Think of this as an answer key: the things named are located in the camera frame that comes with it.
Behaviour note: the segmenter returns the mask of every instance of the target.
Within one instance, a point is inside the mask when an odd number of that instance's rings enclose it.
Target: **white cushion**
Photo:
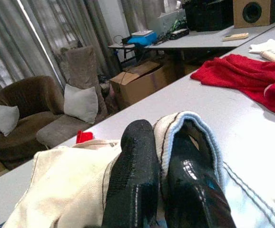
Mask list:
[[[19,120],[19,109],[17,106],[9,107],[0,105],[0,132],[4,136],[8,136],[15,127]]]
[[[78,89],[66,84],[64,113],[93,124],[98,114],[98,96],[95,87]]]

